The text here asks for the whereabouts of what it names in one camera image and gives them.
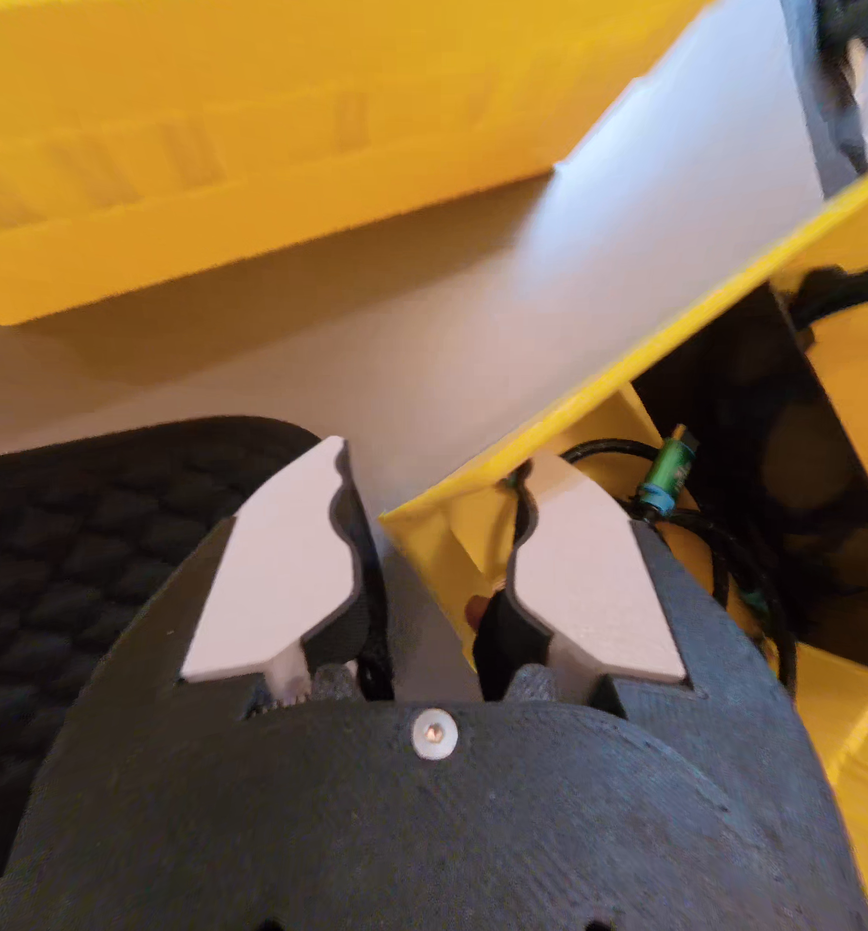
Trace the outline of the braided hdmi cable green plug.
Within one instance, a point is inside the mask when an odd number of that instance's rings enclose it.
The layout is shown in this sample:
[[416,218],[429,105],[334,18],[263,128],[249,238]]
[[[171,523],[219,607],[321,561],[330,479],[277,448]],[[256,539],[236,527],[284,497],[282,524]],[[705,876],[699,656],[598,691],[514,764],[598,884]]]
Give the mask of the braided hdmi cable green plug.
[[733,534],[700,510],[679,506],[679,497],[694,465],[697,440],[684,425],[664,439],[659,447],[638,440],[604,437],[586,440],[556,453],[556,459],[575,467],[601,455],[624,455],[649,462],[634,494],[618,499],[629,518],[639,519],[652,529],[671,526],[699,538],[711,552],[711,595],[726,609],[730,585],[758,619],[764,640],[773,642],[777,655],[777,679],[790,698],[798,690],[797,638],[790,627],[783,601],[771,576]]

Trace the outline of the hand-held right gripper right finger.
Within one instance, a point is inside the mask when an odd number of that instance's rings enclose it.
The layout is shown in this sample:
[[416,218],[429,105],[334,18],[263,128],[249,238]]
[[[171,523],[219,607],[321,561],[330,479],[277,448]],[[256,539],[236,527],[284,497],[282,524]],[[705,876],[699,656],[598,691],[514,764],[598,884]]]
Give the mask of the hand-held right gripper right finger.
[[630,518],[553,452],[517,472],[505,580],[474,637],[483,699],[499,702],[526,667],[556,696],[587,703],[604,677],[682,684],[687,673]]

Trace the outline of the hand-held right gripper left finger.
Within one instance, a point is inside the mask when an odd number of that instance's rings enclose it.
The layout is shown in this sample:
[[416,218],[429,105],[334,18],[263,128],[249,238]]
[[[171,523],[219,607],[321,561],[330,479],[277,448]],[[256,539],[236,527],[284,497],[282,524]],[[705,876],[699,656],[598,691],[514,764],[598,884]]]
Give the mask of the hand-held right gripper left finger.
[[365,699],[394,698],[388,599],[349,452],[323,439],[241,506],[182,680],[260,675],[273,701],[300,702],[320,669],[344,667]]

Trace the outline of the yellow plastic bin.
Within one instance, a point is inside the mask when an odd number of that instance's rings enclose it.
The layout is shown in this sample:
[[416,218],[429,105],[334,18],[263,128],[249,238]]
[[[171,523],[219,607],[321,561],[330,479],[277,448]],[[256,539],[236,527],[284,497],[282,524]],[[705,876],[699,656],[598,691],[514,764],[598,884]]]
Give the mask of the yellow plastic bin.
[[[381,526],[451,620],[472,660],[472,634],[460,621],[460,594],[495,583],[510,554],[510,498],[498,480],[539,449],[625,428],[659,432],[634,380],[742,297],[768,284],[799,339],[835,413],[868,471],[868,299],[812,324],[797,314],[828,310],[868,275],[868,176],[826,203],[819,216],[688,310],[625,359],[586,381],[541,415],[443,481],[381,514]],[[797,707],[846,818],[868,892],[868,666],[807,642],[799,648]]]
[[0,2],[0,326],[542,176],[706,7]]

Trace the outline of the black mesh cushion pad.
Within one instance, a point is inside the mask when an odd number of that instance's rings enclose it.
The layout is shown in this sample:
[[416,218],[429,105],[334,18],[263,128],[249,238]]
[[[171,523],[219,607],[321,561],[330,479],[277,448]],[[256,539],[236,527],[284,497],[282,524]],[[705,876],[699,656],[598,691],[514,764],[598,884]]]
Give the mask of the black mesh cushion pad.
[[205,536],[320,441],[228,415],[0,456],[0,878],[102,659]]

